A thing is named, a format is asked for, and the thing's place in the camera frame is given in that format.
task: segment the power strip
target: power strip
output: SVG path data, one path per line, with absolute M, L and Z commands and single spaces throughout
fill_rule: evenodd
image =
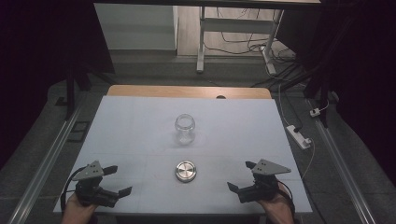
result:
M 298 146 L 301 149 L 307 149 L 311 147 L 311 139 L 309 138 L 303 138 L 303 136 L 300 134 L 300 132 L 295 133 L 294 129 L 296 127 L 294 127 L 294 125 L 290 125 L 288 127 L 286 127 L 286 130 L 289 131 L 289 134 L 294 138 L 294 140 L 297 142 Z
M 319 115 L 320 115 L 320 110 L 319 110 L 319 108 L 310 110 L 310 111 L 309 111 L 309 114 L 311 115 L 312 118 L 313 118 L 313 117 L 316 117 L 316 116 L 319 116 Z

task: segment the metal rail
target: metal rail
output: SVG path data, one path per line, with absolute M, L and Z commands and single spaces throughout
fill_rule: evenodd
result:
M 26 218 L 28 218 L 30 211 L 33 208 L 33 205 L 35 204 L 35 200 L 37 199 L 41 189 L 43 188 L 47 177 L 49 176 L 50 171 L 54 163 L 56 162 L 56 159 L 58 158 L 62 147 L 64 146 L 64 142 L 66 141 L 67 136 L 69 135 L 74 123 L 77 120 L 78 114 L 86 98 L 87 93 L 81 92 L 80 97 L 78 98 L 78 104 L 75 112 L 71 115 L 69 120 L 64 122 L 62 129 L 59 131 L 54 142 L 49 148 L 49 152 L 44 157 L 43 161 L 35 172 L 35 175 L 30 181 L 29 186 L 23 193 L 20 202 L 15 208 L 10 220 L 8 221 L 8 224 L 24 223 L 26 221 Z
M 328 128 L 325 128 L 323 124 L 320 122 L 319 119 L 315 121 L 320 136 L 322 137 L 323 142 L 326 145 L 326 148 L 329 150 L 330 155 L 332 156 L 332 161 L 334 162 L 335 168 L 338 171 L 342 181 L 344 182 L 344 186 L 346 187 L 346 191 L 348 192 L 349 196 L 353 204 L 355 205 L 355 209 L 361 218 L 361 223 L 364 224 L 375 224 L 375 218 L 372 214 L 372 211 L 367 204 L 366 200 L 364 199 L 361 190 L 359 189 L 355 179 L 353 178 L 352 174 L 349 172 L 346 162 L 338 146 L 335 144 L 335 141 L 332 137 L 332 133 Z

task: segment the table leg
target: table leg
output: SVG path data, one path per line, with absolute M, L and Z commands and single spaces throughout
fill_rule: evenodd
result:
M 205 7 L 200 7 L 200 35 L 199 35 L 199 48 L 197 59 L 197 73 L 204 72 L 204 33 L 205 33 Z
M 74 93 L 74 66 L 73 63 L 69 64 L 67 69 L 67 77 L 66 77 L 66 88 L 67 88 L 67 113 L 66 113 L 66 120 L 72 116 L 75 110 L 75 93 Z
M 274 65 L 271 61 L 270 50 L 271 50 L 271 46 L 274 42 L 277 27 L 279 26 L 280 17 L 282 16 L 282 13 L 283 13 L 283 10 L 276 10 L 275 17 L 274 17 L 274 23 L 272 26 L 270 36 L 268 37 L 267 44 L 265 45 L 264 48 L 262 48 L 262 56 L 264 57 L 265 66 L 267 66 L 267 71 L 270 75 L 276 74 L 276 70 L 275 70 Z

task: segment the electrical cable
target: electrical cable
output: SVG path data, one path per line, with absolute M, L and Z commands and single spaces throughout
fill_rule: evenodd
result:
M 203 79 L 204 81 L 207 81 L 207 82 L 209 82 L 209 83 L 211 83 L 211 84 L 213 84 L 213 85 L 215 85 L 215 86 L 217 86 L 217 87 L 223 87 L 223 86 L 219 85 L 218 83 L 216 83 L 216 82 L 214 82 L 214 81 L 211 81 L 211 80 L 209 80 L 209 79 L 204 78 L 203 76 L 198 76 L 198 77 L 200 77 L 200 78 Z
M 216 11 L 217 11 L 217 13 L 218 13 L 218 18 L 220 18 L 220 16 L 221 16 L 222 18 L 224 18 L 224 16 L 222 15 L 222 13 L 220 12 L 220 10 L 219 10 L 218 7 L 216 8 Z M 247 8 L 244 8 L 244 10 L 242 10 L 243 15 L 239 16 L 237 19 L 240 19 L 241 17 L 245 16 L 247 11 L 248 11 L 248 9 L 247 9 Z M 224 42 L 227 42 L 227 43 L 246 43 L 246 42 L 253 42 L 253 41 L 268 40 L 268 38 L 263 38 L 263 39 L 251 39 L 251 37 L 250 37 L 249 40 L 227 40 L 227 39 L 224 37 L 224 33 L 223 33 L 223 32 L 221 32 L 221 37 L 222 37 L 222 39 L 224 40 Z
M 279 90 L 279 92 L 278 92 L 278 97 L 279 97 L 280 112 L 282 113 L 282 118 L 283 118 L 283 120 L 285 120 L 285 122 L 288 124 L 288 126 L 290 126 L 290 124 L 288 123 L 288 121 L 287 121 L 286 118 L 285 118 L 285 114 L 283 114 L 282 101 L 280 100 L 280 85 L 281 85 L 281 84 L 279 84 L 279 88 L 278 88 L 278 90 Z
M 288 76 L 292 71 L 294 71 L 294 69 L 295 69 L 295 68 L 291 69 L 285 76 Z M 274 79 L 277 79 L 277 80 L 290 81 L 290 79 L 285 79 L 285 77 L 279 77 L 280 75 L 278 75 L 278 77 L 271 76 L 270 73 L 269 73 L 269 71 L 268 71 L 267 66 L 265 66 L 265 72 L 267 73 L 267 76 L 268 76 L 268 77 L 271 77 L 271 78 L 274 78 Z
M 308 166 L 306 167 L 305 172 L 304 172 L 303 176 L 301 177 L 301 179 L 304 179 L 306 173 L 307 173 L 308 170 L 309 170 L 309 167 L 311 166 L 312 160 L 314 159 L 314 156 L 315 156 L 315 142 L 314 142 L 314 139 L 312 139 L 312 138 L 309 138 L 309 139 L 311 139 L 312 145 L 314 146 L 314 149 L 312 150 L 312 157 L 311 157 L 311 160 L 309 161 Z
M 291 198 L 291 200 L 293 201 L 293 194 L 291 193 L 290 188 L 289 188 L 285 183 L 283 183 L 283 182 L 280 181 L 280 180 L 277 180 L 277 182 L 279 182 L 280 184 L 282 184 L 282 185 L 289 191 L 290 198 Z
M 309 188 L 306 187 L 304 181 L 303 181 L 303 184 L 304 184 L 304 188 L 305 188 L 306 192 L 308 193 L 308 196 L 311 198 L 312 204 L 314 205 L 314 207 L 315 207 L 315 208 L 317 209 L 317 211 L 318 211 L 318 215 L 319 215 L 320 219 L 322 220 L 323 224 L 327 224 L 326 219 L 324 219 L 324 216 L 321 214 L 320 210 L 318 209 L 317 203 L 316 203 L 315 200 L 312 198 L 311 191 L 309 190 Z
M 62 210 L 62 215 L 64 214 L 64 209 L 66 208 L 66 193 L 67 189 L 69 188 L 69 184 L 72 181 L 72 178 L 78 174 L 80 171 L 85 169 L 85 167 L 78 168 L 73 174 L 70 175 L 70 177 L 67 179 L 66 185 L 64 186 L 64 192 L 61 194 L 61 210 Z
M 291 110 L 293 111 L 294 116 L 297 118 L 297 120 L 298 120 L 299 123 L 300 123 L 300 127 L 297 127 L 297 128 L 296 128 L 296 129 L 298 129 L 298 130 L 300 131 L 300 130 L 304 127 L 303 122 L 301 121 L 301 119 L 300 119 L 300 117 L 298 116 L 296 110 L 294 109 L 294 106 L 291 104 L 290 99 L 289 99 L 289 96 L 286 94 L 286 92 L 285 92 L 285 97 L 286 97 L 286 100 L 288 101 L 289 105 L 291 106 Z
M 274 9 L 274 12 L 273 12 L 273 21 L 275 20 L 275 9 Z
M 292 66 L 293 66 L 293 64 L 289 65 L 287 68 L 285 68 L 285 69 L 283 69 L 281 72 L 279 72 L 278 75 L 281 76 L 284 72 L 286 72 L 286 71 L 287 71 L 290 67 L 292 67 Z M 264 84 L 264 83 L 266 83 L 266 82 L 269 82 L 269 81 L 271 81 L 272 79 L 274 79 L 274 78 L 273 78 L 273 77 L 270 77 L 270 78 L 268 78 L 268 79 L 266 79 L 266 80 L 264 80 L 264 81 L 257 82 L 257 83 L 255 83 L 255 84 L 251 85 L 250 88 L 254 88 L 254 87 L 258 86 L 258 85 L 261 85 L 261 84 Z
M 204 46 L 205 46 L 205 48 L 207 48 L 207 49 L 212 49 L 212 48 L 208 47 L 208 46 L 205 44 L 205 41 L 204 41 Z M 250 50 L 242 51 L 242 52 L 230 52 L 230 51 L 227 51 L 227 50 L 224 50 L 224 49 L 212 49 L 212 50 L 217 50 L 217 51 L 221 51 L 221 52 L 225 52 L 225 53 L 230 53 L 230 54 L 246 54 L 246 53 L 250 53 L 250 52 L 251 52 Z
M 289 75 L 291 75 L 291 73 L 292 73 L 295 69 L 297 69 L 298 67 L 300 67 L 300 66 L 301 66 L 301 65 L 300 65 L 299 63 L 293 63 L 293 64 L 291 64 L 291 65 L 290 65 L 291 69 L 288 71 L 288 73 L 285 73 L 285 74 L 284 74 L 283 80 L 282 80 L 282 79 L 276 80 L 274 83 L 272 83 L 272 84 L 268 87 L 268 90 L 269 90 L 269 91 L 273 91 L 271 88 L 272 88 L 275 84 L 279 83 L 280 81 L 290 81 L 291 79 L 285 79 L 285 77 L 288 77 Z M 304 71 L 304 70 L 302 70 L 302 71 L 300 71 L 299 73 L 297 73 L 296 77 L 299 76 L 303 71 Z
M 259 15 L 260 15 L 260 9 L 257 11 L 256 20 L 259 18 Z M 248 42 L 247 42 L 247 48 L 250 49 L 250 50 L 252 50 L 252 49 L 250 48 L 250 46 L 249 46 L 251 37 L 253 37 L 253 34 L 250 35 L 250 38 L 248 39 Z
M 319 111 L 325 110 L 327 107 L 329 107 L 329 100 L 327 100 L 327 105 L 323 108 L 321 108 Z
M 275 62 L 277 62 L 277 63 L 292 63 L 292 62 L 295 62 L 295 61 L 296 61 L 294 58 L 292 58 L 292 59 L 290 59 L 290 60 L 286 60 L 286 59 L 284 59 L 284 58 L 275 56 L 274 50 L 273 50 L 273 49 L 271 49 L 270 52 L 271 52 L 272 55 L 273 55 L 272 57 L 271 57 L 271 55 L 270 55 L 270 57 L 271 57 Z
M 283 51 L 286 51 L 286 50 L 289 50 L 289 48 L 280 50 L 280 51 L 277 53 L 277 56 L 279 57 L 280 52 L 283 52 Z
M 248 46 L 248 49 L 250 50 L 250 52 L 261 52 L 262 50 L 260 49 L 261 47 L 265 47 L 266 46 L 266 42 L 262 43 L 262 44 L 255 44 L 255 45 L 250 45 Z

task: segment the hand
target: hand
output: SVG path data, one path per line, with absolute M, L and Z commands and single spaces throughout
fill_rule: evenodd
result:
M 83 206 L 79 203 L 77 195 L 73 193 L 67 200 L 62 224 L 86 224 L 90 221 L 91 216 L 97 207 L 98 205 L 96 204 L 91 204 L 86 207 Z
M 285 187 L 278 183 L 279 188 L 285 193 Z M 288 201 L 280 194 L 277 194 L 271 201 L 259 200 L 257 201 L 265 210 L 265 214 L 275 224 L 293 224 L 293 216 Z

